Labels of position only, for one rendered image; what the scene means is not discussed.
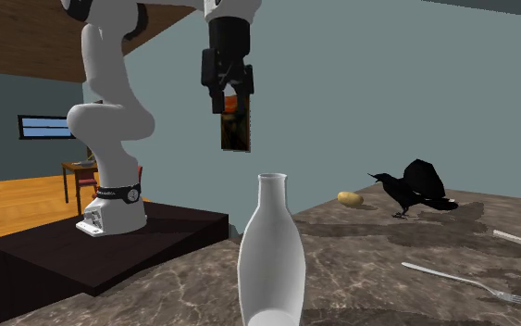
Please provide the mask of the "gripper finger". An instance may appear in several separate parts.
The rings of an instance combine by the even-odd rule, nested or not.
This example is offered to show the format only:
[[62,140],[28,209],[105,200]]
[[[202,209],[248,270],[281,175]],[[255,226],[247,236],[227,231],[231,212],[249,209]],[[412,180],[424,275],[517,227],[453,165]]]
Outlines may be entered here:
[[204,49],[202,52],[201,84],[208,88],[212,102],[212,113],[221,114],[224,111],[224,93],[220,88],[220,61],[217,50]]
[[237,68],[233,77],[233,89],[236,95],[249,96],[254,93],[254,71],[252,65]]

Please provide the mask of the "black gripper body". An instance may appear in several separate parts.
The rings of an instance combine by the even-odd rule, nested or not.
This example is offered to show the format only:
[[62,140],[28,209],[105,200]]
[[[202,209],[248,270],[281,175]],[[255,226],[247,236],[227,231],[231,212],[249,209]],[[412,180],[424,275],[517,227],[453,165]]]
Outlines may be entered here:
[[237,68],[250,53],[250,23],[237,17],[219,17],[208,22],[209,47],[217,50],[220,61],[219,78],[228,73],[226,82],[233,82]]

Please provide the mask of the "yellow potato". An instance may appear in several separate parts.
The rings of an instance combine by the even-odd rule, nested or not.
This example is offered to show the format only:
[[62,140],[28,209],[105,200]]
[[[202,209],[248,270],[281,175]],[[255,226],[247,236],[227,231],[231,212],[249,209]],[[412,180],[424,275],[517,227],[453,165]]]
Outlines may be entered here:
[[337,200],[346,207],[360,207],[364,204],[364,198],[360,194],[354,192],[339,192]]

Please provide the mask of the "red chair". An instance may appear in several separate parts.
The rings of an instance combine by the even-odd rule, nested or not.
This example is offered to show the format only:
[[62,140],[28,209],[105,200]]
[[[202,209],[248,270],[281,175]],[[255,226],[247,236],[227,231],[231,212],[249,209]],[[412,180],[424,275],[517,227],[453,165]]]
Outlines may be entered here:
[[97,197],[97,190],[99,187],[98,181],[94,177],[93,171],[84,171],[79,174],[77,184],[79,187],[85,187],[85,186],[92,186],[93,193],[92,193],[92,199],[95,199]]

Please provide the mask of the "wooden table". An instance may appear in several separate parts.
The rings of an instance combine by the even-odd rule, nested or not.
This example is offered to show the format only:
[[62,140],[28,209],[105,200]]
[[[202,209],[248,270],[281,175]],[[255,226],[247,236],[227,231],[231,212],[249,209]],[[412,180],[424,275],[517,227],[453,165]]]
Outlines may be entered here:
[[76,201],[77,201],[77,209],[78,214],[82,214],[81,209],[81,187],[77,184],[79,174],[84,171],[93,171],[94,173],[98,171],[97,164],[95,161],[69,161],[62,162],[62,178],[63,178],[63,188],[64,188],[64,196],[65,202],[68,203],[68,180],[67,180],[67,172],[70,171],[73,173],[75,178],[75,188],[76,188]]

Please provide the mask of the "white vase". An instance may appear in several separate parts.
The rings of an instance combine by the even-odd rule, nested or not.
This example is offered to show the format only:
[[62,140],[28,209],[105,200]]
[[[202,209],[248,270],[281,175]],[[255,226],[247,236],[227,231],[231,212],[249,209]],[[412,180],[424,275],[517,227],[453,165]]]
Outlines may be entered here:
[[287,207],[287,176],[260,174],[237,265],[242,326],[300,326],[305,274],[304,247]]

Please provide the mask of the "window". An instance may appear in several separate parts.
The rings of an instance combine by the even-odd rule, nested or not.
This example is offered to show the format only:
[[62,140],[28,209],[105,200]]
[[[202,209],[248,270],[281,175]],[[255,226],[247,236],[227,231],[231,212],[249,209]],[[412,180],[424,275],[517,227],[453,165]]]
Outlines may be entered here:
[[18,115],[20,140],[74,139],[64,116]]

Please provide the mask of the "black crow figure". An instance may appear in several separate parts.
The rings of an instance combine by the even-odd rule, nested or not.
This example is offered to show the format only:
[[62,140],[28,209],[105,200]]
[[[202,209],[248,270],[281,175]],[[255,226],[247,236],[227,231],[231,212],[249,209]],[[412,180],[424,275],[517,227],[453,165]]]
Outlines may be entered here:
[[453,199],[446,197],[444,185],[434,166],[419,158],[404,169],[402,178],[388,173],[371,174],[371,177],[381,182],[385,193],[403,209],[392,215],[396,219],[407,219],[408,209],[418,204],[442,211],[459,207]]

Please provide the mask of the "dark robot stand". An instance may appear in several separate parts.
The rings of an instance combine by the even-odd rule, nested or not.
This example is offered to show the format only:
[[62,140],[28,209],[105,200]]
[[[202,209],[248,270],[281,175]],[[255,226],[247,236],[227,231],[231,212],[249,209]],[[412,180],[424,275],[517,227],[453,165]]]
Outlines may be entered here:
[[228,239],[229,216],[148,202],[137,231],[92,237],[76,216],[0,237],[0,323]]

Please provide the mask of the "silver fork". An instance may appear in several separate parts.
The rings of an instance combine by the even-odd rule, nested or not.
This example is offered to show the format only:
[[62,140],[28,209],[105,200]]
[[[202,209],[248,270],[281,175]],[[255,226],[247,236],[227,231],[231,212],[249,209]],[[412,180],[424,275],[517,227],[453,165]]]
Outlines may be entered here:
[[448,273],[443,273],[443,272],[436,271],[436,270],[431,270],[431,269],[428,269],[428,268],[424,268],[424,267],[418,266],[416,264],[412,264],[412,263],[408,263],[408,262],[402,262],[402,265],[404,267],[407,267],[408,269],[417,270],[417,271],[425,272],[427,274],[431,274],[431,275],[435,275],[435,276],[451,279],[451,280],[454,280],[454,281],[465,282],[465,283],[474,285],[476,287],[479,287],[479,288],[482,288],[482,289],[488,291],[491,295],[493,295],[494,297],[496,297],[496,298],[498,298],[498,299],[500,299],[502,301],[521,305],[521,295],[513,295],[513,294],[510,294],[510,293],[506,293],[506,292],[500,291],[500,290],[495,290],[495,289],[492,289],[489,286],[487,286],[487,285],[485,285],[485,284],[483,284],[481,282],[468,280],[466,278],[454,276],[454,275],[451,275],[451,274],[448,274]]

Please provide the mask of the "silver knife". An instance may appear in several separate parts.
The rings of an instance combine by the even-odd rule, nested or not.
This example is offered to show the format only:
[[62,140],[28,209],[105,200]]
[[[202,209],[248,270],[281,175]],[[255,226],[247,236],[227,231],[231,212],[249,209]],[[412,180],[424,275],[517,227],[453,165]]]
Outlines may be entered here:
[[494,230],[492,234],[494,236],[496,236],[496,237],[499,237],[499,238],[502,238],[504,240],[507,240],[507,241],[510,241],[510,242],[513,242],[513,243],[521,245],[521,237],[519,237],[519,236],[510,234],[510,233],[507,233],[507,232],[502,232],[502,231],[499,231],[499,230]]

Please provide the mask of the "dark wall picture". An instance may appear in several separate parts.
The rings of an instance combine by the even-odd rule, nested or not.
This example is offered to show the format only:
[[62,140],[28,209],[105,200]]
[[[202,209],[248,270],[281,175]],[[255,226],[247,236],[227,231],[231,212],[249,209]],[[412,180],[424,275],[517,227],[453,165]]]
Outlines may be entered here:
[[238,109],[236,94],[225,97],[225,109],[221,114],[221,149],[250,152],[250,100],[246,99],[243,112]]

